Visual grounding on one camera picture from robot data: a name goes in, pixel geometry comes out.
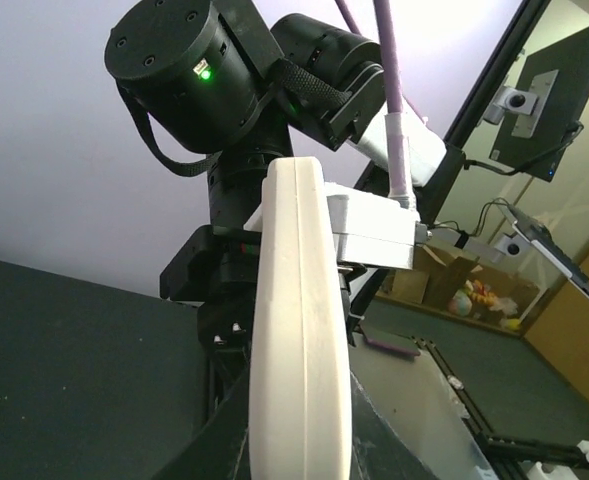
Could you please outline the beige cased phone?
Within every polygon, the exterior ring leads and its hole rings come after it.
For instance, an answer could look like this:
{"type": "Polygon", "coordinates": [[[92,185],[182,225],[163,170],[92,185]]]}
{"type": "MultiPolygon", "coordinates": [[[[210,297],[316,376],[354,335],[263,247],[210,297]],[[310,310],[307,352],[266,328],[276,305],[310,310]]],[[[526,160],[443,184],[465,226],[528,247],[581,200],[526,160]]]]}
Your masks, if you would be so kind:
{"type": "Polygon", "coordinates": [[[352,410],[339,274],[320,162],[273,161],[262,185],[249,379],[254,479],[347,479],[352,410]]]}

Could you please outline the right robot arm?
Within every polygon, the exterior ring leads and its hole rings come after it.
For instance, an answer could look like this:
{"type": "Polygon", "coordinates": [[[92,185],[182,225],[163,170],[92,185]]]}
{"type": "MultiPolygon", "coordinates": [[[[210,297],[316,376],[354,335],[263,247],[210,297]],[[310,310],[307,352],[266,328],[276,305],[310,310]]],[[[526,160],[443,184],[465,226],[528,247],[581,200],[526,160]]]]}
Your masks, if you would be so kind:
{"type": "Polygon", "coordinates": [[[393,55],[301,14],[268,27],[250,1],[142,1],[112,29],[105,66],[141,139],[208,180],[210,221],[159,293],[200,304],[212,351],[342,348],[350,280],[410,266],[447,149],[393,55]]]}

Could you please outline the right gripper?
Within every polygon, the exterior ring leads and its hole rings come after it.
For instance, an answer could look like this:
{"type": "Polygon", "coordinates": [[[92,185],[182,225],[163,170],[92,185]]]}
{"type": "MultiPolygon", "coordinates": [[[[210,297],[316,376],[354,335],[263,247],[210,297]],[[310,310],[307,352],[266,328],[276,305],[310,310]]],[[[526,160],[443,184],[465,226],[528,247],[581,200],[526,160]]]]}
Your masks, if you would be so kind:
{"type": "Polygon", "coordinates": [[[261,234],[203,225],[159,277],[159,295],[196,302],[197,332],[208,350],[241,350],[252,335],[261,234]]]}

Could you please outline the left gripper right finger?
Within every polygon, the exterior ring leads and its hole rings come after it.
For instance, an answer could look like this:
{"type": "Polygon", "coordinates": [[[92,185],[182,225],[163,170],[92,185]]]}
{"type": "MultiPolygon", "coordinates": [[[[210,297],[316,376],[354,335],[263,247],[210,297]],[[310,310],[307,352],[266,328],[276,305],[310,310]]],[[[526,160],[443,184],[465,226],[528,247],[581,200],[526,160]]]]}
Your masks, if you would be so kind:
{"type": "Polygon", "coordinates": [[[401,440],[350,373],[352,440],[350,480],[436,480],[434,472],[401,440]]]}

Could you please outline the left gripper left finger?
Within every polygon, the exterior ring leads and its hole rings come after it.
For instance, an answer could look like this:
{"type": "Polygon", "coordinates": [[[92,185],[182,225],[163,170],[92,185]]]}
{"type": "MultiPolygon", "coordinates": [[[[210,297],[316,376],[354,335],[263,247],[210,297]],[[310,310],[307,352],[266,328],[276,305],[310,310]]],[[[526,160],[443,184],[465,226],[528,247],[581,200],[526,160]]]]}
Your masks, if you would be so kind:
{"type": "Polygon", "coordinates": [[[191,443],[153,479],[251,479],[248,440],[249,370],[245,369],[191,443]]]}

